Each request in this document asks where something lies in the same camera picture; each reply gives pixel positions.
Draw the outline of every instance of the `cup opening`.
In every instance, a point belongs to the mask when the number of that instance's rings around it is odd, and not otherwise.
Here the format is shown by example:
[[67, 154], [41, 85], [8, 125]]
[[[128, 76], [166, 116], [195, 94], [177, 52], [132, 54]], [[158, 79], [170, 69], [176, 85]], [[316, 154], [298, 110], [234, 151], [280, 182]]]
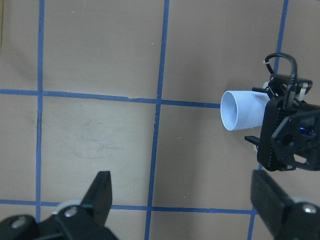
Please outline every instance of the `cup opening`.
[[221, 99], [220, 114], [224, 127], [232, 131], [238, 121], [238, 108], [235, 97], [230, 92], [225, 92]]

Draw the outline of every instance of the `silver screw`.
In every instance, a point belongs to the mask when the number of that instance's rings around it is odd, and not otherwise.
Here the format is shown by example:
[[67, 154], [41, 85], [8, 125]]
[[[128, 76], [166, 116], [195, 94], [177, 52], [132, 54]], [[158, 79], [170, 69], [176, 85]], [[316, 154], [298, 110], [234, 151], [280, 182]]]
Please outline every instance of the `silver screw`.
[[21, 226], [23, 226], [26, 223], [26, 217], [25, 216], [20, 216], [17, 220], [15, 220], [12, 224], [11, 227], [13, 229], [17, 229], [20, 228]]
[[65, 211], [64, 215], [67, 218], [70, 218], [70, 217], [76, 215], [76, 213], [77, 213], [77, 207], [76, 206], [72, 206], [67, 211]]
[[303, 204], [302, 205], [303, 211], [305, 211], [307, 214], [316, 214], [317, 209], [314, 205], [312, 204]]

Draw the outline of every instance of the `white plastic cylinder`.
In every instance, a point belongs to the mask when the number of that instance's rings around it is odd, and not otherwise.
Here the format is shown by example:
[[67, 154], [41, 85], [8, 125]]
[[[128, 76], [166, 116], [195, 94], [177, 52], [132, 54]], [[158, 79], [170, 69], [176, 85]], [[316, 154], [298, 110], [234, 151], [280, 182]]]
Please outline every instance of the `white plastic cylinder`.
[[221, 99], [220, 114], [224, 127], [229, 130], [262, 126], [269, 97], [256, 91], [226, 91]]

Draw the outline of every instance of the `black wire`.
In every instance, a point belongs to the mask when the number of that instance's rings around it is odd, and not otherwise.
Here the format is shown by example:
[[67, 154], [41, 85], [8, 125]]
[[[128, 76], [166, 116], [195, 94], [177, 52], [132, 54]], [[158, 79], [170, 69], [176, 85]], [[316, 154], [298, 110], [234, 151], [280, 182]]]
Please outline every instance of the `black wire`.
[[292, 96], [294, 96], [296, 94], [296, 85], [297, 85], [297, 71], [298, 71], [298, 66], [297, 66], [297, 62], [294, 59], [293, 56], [290, 56], [286, 53], [282, 53], [282, 52], [275, 52], [272, 53], [268, 56], [266, 56], [264, 63], [266, 65], [266, 68], [269, 70], [269, 72], [271, 74], [274, 74], [275, 71], [272, 69], [272, 67], [270, 66], [269, 60], [272, 58], [276, 58], [276, 57], [280, 57], [280, 58], [284, 58], [290, 61], [291, 63], [291, 75], [290, 75], [290, 81], [289, 84], [287, 86], [286, 89], [286, 93], [284, 95], [284, 101], [283, 101], [283, 107], [291, 107], [293, 104], [293, 100], [294, 98]]

